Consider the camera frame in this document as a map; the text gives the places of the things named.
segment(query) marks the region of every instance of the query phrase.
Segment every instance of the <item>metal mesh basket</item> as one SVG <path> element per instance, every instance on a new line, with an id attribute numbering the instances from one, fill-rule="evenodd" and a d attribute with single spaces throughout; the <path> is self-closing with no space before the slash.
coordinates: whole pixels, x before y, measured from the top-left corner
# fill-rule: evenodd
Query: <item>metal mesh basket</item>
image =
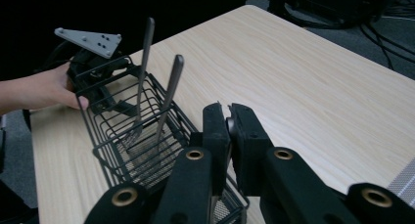
<path id="1" fill-rule="evenodd" d="M 165 91 L 151 74 L 145 78 L 141 121 L 137 123 L 135 72 L 136 68 L 127 69 L 77 91 L 76 95 L 103 95 L 97 101 L 88 98 L 89 107 L 82 111 L 82 116 L 92 139 L 93 154 L 100 161 L 110 187 L 132 181 L 153 193 L 165 185 L 177 155 L 188 147 L 190 133 L 197 129 L 174 101 L 161 109 Z M 167 120 L 160 138 L 156 139 L 159 118 L 164 112 Z M 228 177 L 223 196 L 216 204 L 215 223 L 246 222 L 248 203 L 236 194 L 232 184 L 233 180 Z"/>

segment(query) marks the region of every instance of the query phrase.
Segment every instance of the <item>metal bracket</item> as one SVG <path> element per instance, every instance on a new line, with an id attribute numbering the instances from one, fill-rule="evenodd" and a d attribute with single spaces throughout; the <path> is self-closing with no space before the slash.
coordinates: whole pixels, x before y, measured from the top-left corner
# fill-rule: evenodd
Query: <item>metal bracket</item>
<path id="1" fill-rule="evenodd" d="M 61 27 L 55 29 L 55 34 L 105 59 L 113 55 L 122 39 L 120 34 L 69 30 Z"/>

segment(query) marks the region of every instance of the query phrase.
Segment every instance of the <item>finger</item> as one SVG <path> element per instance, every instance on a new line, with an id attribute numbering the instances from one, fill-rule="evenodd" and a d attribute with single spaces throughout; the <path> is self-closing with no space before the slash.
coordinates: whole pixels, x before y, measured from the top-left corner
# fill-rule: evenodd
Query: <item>finger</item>
<path id="1" fill-rule="evenodd" d="M 88 108 L 88 99 L 81 96 L 79 97 L 79 102 L 76 99 L 76 95 L 69 90 L 64 90 L 60 96 L 58 96 L 58 100 L 61 104 L 67 105 L 73 109 L 87 109 Z"/>

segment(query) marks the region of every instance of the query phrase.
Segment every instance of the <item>black cable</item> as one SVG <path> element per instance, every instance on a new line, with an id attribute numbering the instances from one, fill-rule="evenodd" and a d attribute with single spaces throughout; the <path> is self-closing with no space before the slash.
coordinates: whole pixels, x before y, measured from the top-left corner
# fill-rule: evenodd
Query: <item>black cable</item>
<path id="1" fill-rule="evenodd" d="M 401 50 L 404 50 L 404 51 L 406 51 L 407 53 L 410 53 L 410 54 L 412 54 L 412 55 L 415 55 L 415 52 L 414 51 L 411 51 L 411 50 L 409 50 L 408 48 L 406 48 L 406 47 L 403 47 L 402 45 L 400 45 L 400 44 L 397 44 L 396 42 L 394 42 L 394 41 L 392 41 L 392 40 L 390 40 L 390 39 L 388 39 L 387 37 L 385 37 L 385 36 L 383 36 L 383 35 L 381 35 L 376 29 L 375 29 L 375 27 L 373 27 L 372 26 L 372 24 L 371 23 L 369 23 L 369 22 L 367 22 L 366 24 L 366 27 L 367 28 L 369 28 L 369 30 L 371 30 L 377 37 L 379 37 L 379 38 L 381 38 L 381 39 L 383 39 L 383 40 L 385 40 L 386 42 L 388 42 L 388 43 L 390 43 L 390 44 L 392 44 L 393 46 L 395 46 L 395 47 L 397 47 L 397 48 L 399 48 L 399 49 L 401 49 Z"/>
<path id="2" fill-rule="evenodd" d="M 379 37 L 378 35 L 376 35 L 376 39 L 378 40 L 379 44 L 381 44 L 381 45 L 382 45 L 382 46 L 381 46 L 381 49 L 382 49 L 382 52 L 384 53 L 385 57 L 387 58 L 387 61 L 388 61 L 388 68 L 389 68 L 389 69 L 391 69 L 391 70 L 394 70 L 394 68 L 393 68 L 393 64 L 392 64 L 392 61 L 391 61 L 391 58 L 389 57 L 389 55 L 388 55 L 387 51 L 385 50 L 385 46 L 384 46 L 384 44 L 383 44 L 383 42 L 382 42 L 381 37 Z"/>
<path id="3" fill-rule="evenodd" d="M 412 63 L 412 64 L 415 64 L 415 60 L 412 60 L 412 59 L 410 59 L 410 58 L 407 58 L 407 57 L 405 57 L 405 56 L 403 56 L 403 55 L 401 55 L 401 54 L 399 54 L 399 53 L 397 53 L 396 51 L 394 51 L 394 50 L 392 50 L 391 48 L 389 48 L 389 47 L 387 47 L 387 46 L 385 46 L 385 45 L 383 45 L 383 43 L 382 42 L 378 42 L 377 40 L 375 40 L 375 39 L 373 39 L 373 37 L 371 37 L 364 29 L 363 29 L 363 25 L 361 24 L 360 25 L 360 30 L 362 31 L 362 33 L 369 39 L 369 40 L 371 40 L 373 43 L 375 43 L 376 45 L 378 45 L 379 47 L 381 47 L 381 49 L 383 49 L 383 51 L 388 51 L 389 53 L 391 53 L 391 54 L 394 54 L 394 55 L 396 55 L 396 56 L 398 56 L 398 57 L 400 57 L 400 58 L 402 58 L 402 59 L 404 59 L 405 61 L 408 61 L 408 62 L 410 62 L 410 63 Z"/>

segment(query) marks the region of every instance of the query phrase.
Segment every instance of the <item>cable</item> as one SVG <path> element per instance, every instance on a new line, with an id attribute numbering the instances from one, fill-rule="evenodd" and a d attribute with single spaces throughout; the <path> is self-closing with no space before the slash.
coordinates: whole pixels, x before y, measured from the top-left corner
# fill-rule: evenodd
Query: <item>cable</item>
<path id="1" fill-rule="evenodd" d="M 363 26 L 366 26 L 370 31 L 372 31 L 373 33 L 374 33 L 374 35 L 376 36 L 376 40 L 372 37 L 372 36 L 370 36 L 366 31 L 365 31 L 365 29 L 363 28 Z M 393 41 L 391 41 L 390 39 L 388 39 L 387 37 L 385 37 L 385 36 L 383 36 L 383 35 L 381 35 L 381 34 L 379 34 L 379 32 L 377 32 L 376 31 L 376 29 L 370 24 L 370 22 L 365 22 L 365 23 L 363 23 L 363 24 L 361 24 L 360 26 L 360 30 L 362 31 L 362 33 L 369 39 L 369 40 L 371 40 L 373 43 L 375 43 L 376 45 L 378 45 L 381 49 L 382 49 L 382 52 L 385 54 L 385 56 L 387 57 L 387 60 L 388 60 L 388 65 L 389 65 L 389 68 L 390 69 L 393 69 L 393 66 L 392 66 L 392 61 L 391 61 L 391 58 L 389 57 L 389 55 L 388 55 L 388 53 L 387 52 L 389 52 L 389 53 L 391 53 L 391 54 L 394 54 L 394 55 L 396 55 L 396 56 L 398 56 L 398 57 L 400 57 L 400 58 L 402 58 L 402 59 L 404 59 L 405 61 L 408 61 L 408 62 L 410 62 L 410 63 L 412 63 L 412 64 L 415 64 L 415 60 L 413 60 L 413 59 L 411 59 L 411 58 L 408 58 L 408 57 L 406 57 L 406 56 L 403 56 L 403 55 L 401 55 L 401 54 L 399 54 L 399 53 L 397 53 L 396 51 L 394 51 L 394 50 L 392 50 L 391 48 L 389 48 L 389 47 L 387 47 L 387 46 L 385 46 L 384 45 L 384 43 L 383 43 L 383 41 L 387 41 L 388 43 L 390 43 L 390 44 L 392 44 L 395 48 L 397 48 L 397 49 L 401 49 L 401 50 L 403 50 L 403 51 L 405 51 L 405 52 L 407 52 L 407 53 L 410 53 L 410 54 L 412 54 L 412 55 L 415 55 L 415 52 L 413 52 L 413 51 L 411 51 L 411 50 L 409 50 L 408 48 L 405 48 L 405 47 L 403 47 L 403 46 L 401 46 L 401 45 L 399 45 L 399 44 L 397 44 L 397 43 L 395 43 L 395 42 L 393 42 Z"/>

